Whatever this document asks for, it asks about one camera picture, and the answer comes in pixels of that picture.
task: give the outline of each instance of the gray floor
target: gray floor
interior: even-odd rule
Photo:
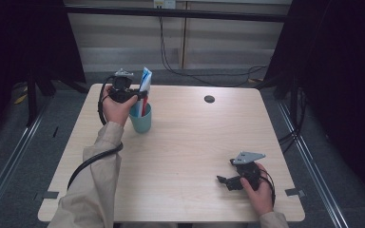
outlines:
[[[242,73],[246,70],[223,70],[222,73]],[[250,78],[262,78],[264,70],[251,74]],[[221,71],[190,70],[188,72],[215,74]],[[86,87],[101,83],[109,74],[88,73]],[[135,72],[138,79],[140,74],[142,72]],[[165,70],[154,70],[153,75],[154,85],[209,86],[193,77],[177,76]],[[235,86],[244,82],[242,87],[254,85],[246,83],[247,76],[245,75],[198,76],[197,78],[217,86]],[[50,179],[86,97],[86,94],[78,93],[60,82],[55,82],[55,85],[58,91],[53,98],[40,97],[39,99],[39,104],[48,103],[48,109],[0,199],[0,227],[47,226],[37,218],[41,201],[35,199],[35,195],[48,189]],[[20,92],[21,89],[13,91],[13,100]],[[281,138],[289,130],[279,111],[279,103],[273,97],[273,88],[263,89],[261,95],[277,137]],[[12,149],[25,130],[27,112],[26,102],[17,105],[10,104],[0,122],[0,171],[4,168]],[[327,142],[324,131],[310,107],[306,110],[301,134],[336,199],[348,227],[365,227],[365,186],[343,162],[335,147]],[[306,218],[302,222],[290,223],[290,227],[335,227],[295,144],[286,152],[285,159],[295,186],[305,193],[305,196],[301,198],[301,203]],[[253,223],[249,224],[249,227],[259,226]]]

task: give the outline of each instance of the teal cup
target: teal cup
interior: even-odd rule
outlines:
[[[135,107],[132,107],[129,110],[129,119],[132,121],[133,128],[136,132],[147,132],[152,126],[152,107],[150,104],[147,104],[142,117],[137,117]]]

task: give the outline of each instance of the blue cup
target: blue cup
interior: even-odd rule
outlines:
[[[147,104],[144,115],[142,117],[137,117],[135,106],[132,106],[129,110],[129,118],[131,119],[133,128],[136,132],[145,133],[152,126],[152,107],[150,104]]]

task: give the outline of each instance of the small round object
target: small round object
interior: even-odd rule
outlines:
[[[207,102],[207,103],[214,103],[215,102],[215,98],[213,97],[213,96],[211,96],[211,95],[207,95],[207,96],[205,96],[205,101]]]

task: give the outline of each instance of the white wall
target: white wall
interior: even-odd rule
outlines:
[[[285,15],[290,6],[287,0],[265,0],[268,4],[248,3],[260,0],[235,1],[245,3],[178,1],[177,9]],[[65,3],[153,8],[153,1],[149,0]],[[158,17],[74,13],[68,16],[85,72],[163,68]],[[281,28],[282,23],[163,18],[166,56],[173,68],[248,68],[268,64]]]

